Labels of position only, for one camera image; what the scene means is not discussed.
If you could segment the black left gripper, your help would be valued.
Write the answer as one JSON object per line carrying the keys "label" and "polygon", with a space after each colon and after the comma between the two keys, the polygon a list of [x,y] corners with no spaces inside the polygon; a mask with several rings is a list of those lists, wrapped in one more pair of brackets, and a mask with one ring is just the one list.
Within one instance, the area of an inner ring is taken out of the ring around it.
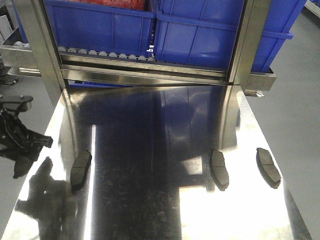
{"label": "black left gripper", "polygon": [[51,148],[53,139],[27,130],[16,115],[10,112],[26,112],[34,100],[29,95],[0,96],[0,156],[17,160],[21,154],[39,154],[43,147]]}

